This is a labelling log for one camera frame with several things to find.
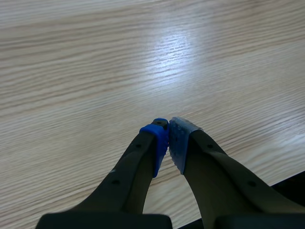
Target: table surface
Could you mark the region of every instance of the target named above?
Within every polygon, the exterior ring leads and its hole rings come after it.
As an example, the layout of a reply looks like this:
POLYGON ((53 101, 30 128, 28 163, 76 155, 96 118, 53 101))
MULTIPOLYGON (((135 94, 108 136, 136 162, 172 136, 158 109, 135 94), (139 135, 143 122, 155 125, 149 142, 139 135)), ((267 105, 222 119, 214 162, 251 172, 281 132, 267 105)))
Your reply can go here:
MULTIPOLYGON (((181 116, 272 185, 305 169, 305 1, 2 0, 0 227, 86 198, 181 116)), ((145 213, 200 217, 167 155, 145 213)))

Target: blue rubber tip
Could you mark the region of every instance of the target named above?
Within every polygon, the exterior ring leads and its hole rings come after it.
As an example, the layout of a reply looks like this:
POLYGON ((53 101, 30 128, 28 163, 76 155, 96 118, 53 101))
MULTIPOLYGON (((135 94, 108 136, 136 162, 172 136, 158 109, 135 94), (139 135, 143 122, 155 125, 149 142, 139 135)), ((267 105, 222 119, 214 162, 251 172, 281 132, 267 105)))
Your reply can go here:
POLYGON ((170 120, 169 129, 170 154, 180 173, 183 174, 189 135, 195 130, 202 130, 202 128, 184 118, 173 117, 170 120))
POLYGON ((164 130, 162 126, 155 124, 149 124, 140 129, 140 132, 146 131, 157 137, 156 163, 154 166, 153 178, 155 178, 158 175, 161 162, 168 148, 168 138, 169 138, 168 121, 164 118, 156 118, 154 121, 166 121, 167 122, 166 130, 164 130))

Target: light wood surface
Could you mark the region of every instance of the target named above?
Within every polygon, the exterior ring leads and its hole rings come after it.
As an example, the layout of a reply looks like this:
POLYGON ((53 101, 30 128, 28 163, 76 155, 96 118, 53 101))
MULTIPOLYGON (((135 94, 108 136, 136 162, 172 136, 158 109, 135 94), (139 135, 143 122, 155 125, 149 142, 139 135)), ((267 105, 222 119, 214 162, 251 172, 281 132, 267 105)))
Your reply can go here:
MULTIPOLYGON (((269 185, 305 169, 305 1, 1 0, 0 228, 35 227, 182 116, 269 185)), ((145 213, 200 217, 167 155, 145 213)))

